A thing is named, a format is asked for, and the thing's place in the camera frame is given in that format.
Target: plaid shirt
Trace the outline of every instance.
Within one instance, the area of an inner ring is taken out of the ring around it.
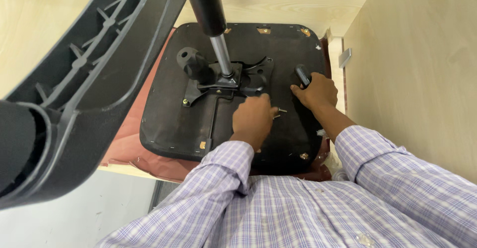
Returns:
[[[350,181],[248,177],[253,149],[209,153],[150,214],[98,247],[477,247],[477,185],[351,126]]]

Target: shirt button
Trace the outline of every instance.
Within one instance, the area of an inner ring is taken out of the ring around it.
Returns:
[[[356,240],[358,240],[360,244],[368,247],[371,247],[374,244],[374,240],[366,234],[356,235]]]

